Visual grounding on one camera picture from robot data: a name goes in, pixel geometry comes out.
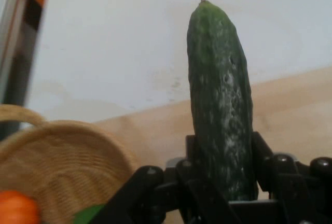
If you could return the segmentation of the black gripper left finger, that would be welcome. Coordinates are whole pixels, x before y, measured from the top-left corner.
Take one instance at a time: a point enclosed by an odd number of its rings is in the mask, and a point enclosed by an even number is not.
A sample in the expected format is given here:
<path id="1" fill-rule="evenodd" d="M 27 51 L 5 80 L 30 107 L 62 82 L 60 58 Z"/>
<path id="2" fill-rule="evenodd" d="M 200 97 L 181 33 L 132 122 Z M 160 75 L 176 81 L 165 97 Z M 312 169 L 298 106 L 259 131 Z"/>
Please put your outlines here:
<path id="1" fill-rule="evenodd" d="M 184 223 L 241 223 L 200 167 L 194 135 L 186 137 L 186 158 L 165 170 L 143 166 L 108 200 L 91 223 L 163 223 L 179 210 Z"/>

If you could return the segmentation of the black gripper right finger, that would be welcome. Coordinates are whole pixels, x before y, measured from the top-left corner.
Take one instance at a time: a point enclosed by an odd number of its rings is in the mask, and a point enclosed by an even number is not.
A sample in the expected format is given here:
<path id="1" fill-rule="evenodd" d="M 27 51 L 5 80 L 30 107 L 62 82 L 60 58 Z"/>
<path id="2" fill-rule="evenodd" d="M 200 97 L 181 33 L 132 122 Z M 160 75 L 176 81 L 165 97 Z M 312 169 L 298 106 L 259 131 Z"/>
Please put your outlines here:
<path id="1" fill-rule="evenodd" d="M 258 132 L 252 134 L 257 181 L 283 210 L 286 223 L 331 223 L 331 158 L 309 165 L 290 153 L 273 152 Z"/>

